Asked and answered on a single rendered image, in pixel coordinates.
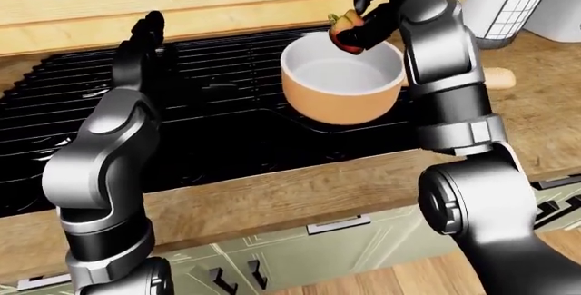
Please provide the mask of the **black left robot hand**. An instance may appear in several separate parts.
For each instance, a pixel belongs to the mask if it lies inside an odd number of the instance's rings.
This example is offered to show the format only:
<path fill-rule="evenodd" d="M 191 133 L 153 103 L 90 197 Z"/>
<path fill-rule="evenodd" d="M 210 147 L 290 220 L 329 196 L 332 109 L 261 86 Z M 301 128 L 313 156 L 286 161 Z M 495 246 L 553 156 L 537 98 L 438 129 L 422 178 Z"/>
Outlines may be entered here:
<path fill-rule="evenodd" d="M 114 87 L 141 91 L 152 79 L 157 65 L 156 49 L 164 40 L 165 21 L 160 11 L 151 11 L 139 19 L 131 37 L 115 50 L 112 63 Z"/>

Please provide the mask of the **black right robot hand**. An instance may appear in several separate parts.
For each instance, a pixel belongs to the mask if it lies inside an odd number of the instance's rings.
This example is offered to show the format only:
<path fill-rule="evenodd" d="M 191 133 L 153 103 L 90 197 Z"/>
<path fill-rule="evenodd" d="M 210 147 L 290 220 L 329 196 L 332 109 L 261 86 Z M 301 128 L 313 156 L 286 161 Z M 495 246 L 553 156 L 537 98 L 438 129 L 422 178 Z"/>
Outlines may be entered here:
<path fill-rule="evenodd" d="M 399 9 L 405 0 L 353 0 L 354 11 L 363 26 L 338 34 L 342 44 L 361 47 L 363 51 L 380 44 L 399 29 Z"/>

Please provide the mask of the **red strawberry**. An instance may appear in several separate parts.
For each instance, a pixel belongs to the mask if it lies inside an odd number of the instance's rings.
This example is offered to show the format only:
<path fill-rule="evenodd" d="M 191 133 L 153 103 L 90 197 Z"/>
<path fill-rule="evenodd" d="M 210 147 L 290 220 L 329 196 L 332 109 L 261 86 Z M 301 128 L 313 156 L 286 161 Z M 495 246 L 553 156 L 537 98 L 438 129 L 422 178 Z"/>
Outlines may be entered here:
<path fill-rule="evenodd" d="M 340 50 L 348 52 L 350 54 L 360 54 L 363 52 L 361 47 L 348 46 L 342 44 L 338 39 L 338 34 L 344 30 L 350 30 L 353 27 L 363 26 L 364 20 L 357 14 L 353 9 L 349 9 L 342 16 L 337 16 L 335 14 L 329 14 L 328 19 L 331 23 L 329 30 L 330 40 L 337 46 Z"/>

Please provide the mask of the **orange pan with white interior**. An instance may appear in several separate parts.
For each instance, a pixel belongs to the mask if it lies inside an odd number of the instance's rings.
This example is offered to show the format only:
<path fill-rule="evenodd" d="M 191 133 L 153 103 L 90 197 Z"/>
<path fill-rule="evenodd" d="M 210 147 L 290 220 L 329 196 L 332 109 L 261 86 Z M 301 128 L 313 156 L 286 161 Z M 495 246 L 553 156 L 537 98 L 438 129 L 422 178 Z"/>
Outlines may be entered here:
<path fill-rule="evenodd" d="M 290 106 L 331 125 L 356 125 L 389 112 L 408 84 L 402 52 L 386 41 L 362 52 L 338 49 L 328 33 L 306 33 L 281 54 L 281 84 Z"/>

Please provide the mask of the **black stove grate cooktop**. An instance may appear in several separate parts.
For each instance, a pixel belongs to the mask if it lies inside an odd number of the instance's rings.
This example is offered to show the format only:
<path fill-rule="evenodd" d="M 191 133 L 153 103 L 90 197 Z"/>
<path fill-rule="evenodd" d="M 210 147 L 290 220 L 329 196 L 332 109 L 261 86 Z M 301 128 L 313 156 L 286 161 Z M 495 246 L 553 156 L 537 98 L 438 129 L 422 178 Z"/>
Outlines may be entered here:
<path fill-rule="evenodd" d="M 351 126 L 295 112 L 281 88 L 280 56 L 314 27 L 164 44 L 169 79 L 161 142 L 146 193 L 412 150 L 409 97 Z M 0 99 L 0 218 L 51 210 L 46 162 L 76 136 L 112 85 L 112 50 L 47 57 Z"/>

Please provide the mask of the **white cylindrical container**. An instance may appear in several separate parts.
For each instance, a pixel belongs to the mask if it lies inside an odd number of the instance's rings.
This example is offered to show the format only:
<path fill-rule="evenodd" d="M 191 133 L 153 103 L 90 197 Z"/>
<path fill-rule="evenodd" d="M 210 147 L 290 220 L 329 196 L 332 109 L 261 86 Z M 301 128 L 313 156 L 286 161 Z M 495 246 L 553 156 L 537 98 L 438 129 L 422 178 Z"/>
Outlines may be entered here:
<path fill-rule="evenodd" d="M 525 29 L 551 41 L 581 43 L 581 0 L 541 0 Z"/>

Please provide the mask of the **pale green cabinet front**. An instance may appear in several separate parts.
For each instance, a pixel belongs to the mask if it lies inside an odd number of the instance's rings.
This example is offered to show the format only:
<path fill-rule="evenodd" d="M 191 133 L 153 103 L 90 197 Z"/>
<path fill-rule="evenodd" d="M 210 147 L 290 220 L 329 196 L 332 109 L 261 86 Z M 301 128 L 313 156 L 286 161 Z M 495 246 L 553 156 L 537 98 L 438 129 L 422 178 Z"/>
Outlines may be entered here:
<path fill-rule="evenodd" d="M 228 295 L 209 270 L 222 267 L 236 295 L 302 286 L 457 249 L 423 221 L 409 179 L 272 174 L 148 194 L 159 256 L 176 295 Z M 309 235 L 306 226 L 368 215 L 371 223 Z M 258 259 L 266 290 L 247 261 Z"/>

